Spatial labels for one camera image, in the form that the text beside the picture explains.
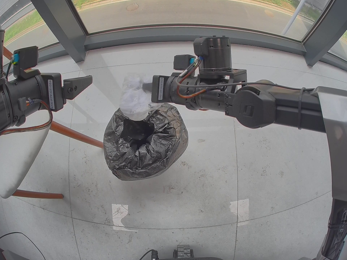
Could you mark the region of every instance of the road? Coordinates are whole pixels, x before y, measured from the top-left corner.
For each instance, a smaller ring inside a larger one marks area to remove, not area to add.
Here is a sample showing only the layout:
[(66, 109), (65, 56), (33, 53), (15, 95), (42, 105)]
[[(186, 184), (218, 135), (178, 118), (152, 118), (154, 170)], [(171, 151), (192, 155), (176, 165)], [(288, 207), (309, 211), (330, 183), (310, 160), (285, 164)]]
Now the road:
[[(79, 14), (89, 32), (150, 24), (212, 24), (280, 35), (290, 19), (289, 14), (233, 0), (125, 0)], [(301, 40), (311, 25), (296, 18), (286, 36)], [(54, 42), (56, 38), (43, 25), (10, 43), (8, 49)]]

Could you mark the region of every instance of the trash bin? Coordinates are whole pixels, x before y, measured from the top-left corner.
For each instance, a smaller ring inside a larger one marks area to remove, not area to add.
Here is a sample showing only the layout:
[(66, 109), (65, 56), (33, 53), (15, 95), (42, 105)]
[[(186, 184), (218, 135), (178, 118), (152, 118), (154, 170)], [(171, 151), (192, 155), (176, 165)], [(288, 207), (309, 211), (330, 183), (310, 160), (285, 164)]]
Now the trash bin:
[(107, 166), (120, 180), (139, 180), (166, 171), (188, 146), (188, 131), (177, 108), (164, 103), (141, 121), (118, 109), (104, 134)]

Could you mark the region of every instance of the white pole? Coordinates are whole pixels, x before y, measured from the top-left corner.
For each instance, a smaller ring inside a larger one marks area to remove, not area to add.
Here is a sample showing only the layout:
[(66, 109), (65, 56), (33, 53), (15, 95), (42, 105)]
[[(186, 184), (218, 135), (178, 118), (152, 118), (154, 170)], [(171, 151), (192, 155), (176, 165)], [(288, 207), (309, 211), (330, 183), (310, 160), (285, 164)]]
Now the white pole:
[(290, 18), (290, 20), (288, 21), (287, 25), (285, 26), (285, 28), (282, 31), (282, 35), (285, 35), (288, 32), (288, 29), (291, 27), (291, 25), (293, 24), (294, 20), (296, 19), (296, 17), (298, 16), (299, 12), (301, 11), (302, 7), (304, 6), (306, 0), (301, 0), (298, 7), (296, 8), (294, 14), (292, 15), (292, 17)]

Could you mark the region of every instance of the robotic arm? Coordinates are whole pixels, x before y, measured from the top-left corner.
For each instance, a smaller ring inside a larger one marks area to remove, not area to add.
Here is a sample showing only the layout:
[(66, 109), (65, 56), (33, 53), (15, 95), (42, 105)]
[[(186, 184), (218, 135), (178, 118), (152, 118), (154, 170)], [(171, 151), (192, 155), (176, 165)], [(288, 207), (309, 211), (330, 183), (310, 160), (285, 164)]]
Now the robotic arm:
[(347, 235), (347, 91), (327, 87), (296, 89), (268, 80), (247, 82), (246, 70), (233, 69), (228, 37), (200, 37), (193, 55), (176, 55), (171, 76), (153, 76), (152, 102), (190, 110), (217, 110), (248, 128), (282, 124), (327, 134), (332, 171), (332, 211), (316, 260), (337, 260)]

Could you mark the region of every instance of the window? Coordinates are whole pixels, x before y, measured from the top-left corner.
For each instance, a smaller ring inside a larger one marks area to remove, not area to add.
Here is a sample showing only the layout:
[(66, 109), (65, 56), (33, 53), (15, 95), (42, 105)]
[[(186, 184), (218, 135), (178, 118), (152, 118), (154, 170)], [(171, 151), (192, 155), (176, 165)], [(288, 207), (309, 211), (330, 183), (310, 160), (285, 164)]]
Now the window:
[(347, 31), (340, 37), (329, 52), (347, 61)]
[(58, 42), (30, 0), (0, 0), (0, 24), (6, 30), (4, 46), (11, 52)]
[(237, 27), (302, 40), (330, 0), (73, 0), (89, 33), (161, 24)]

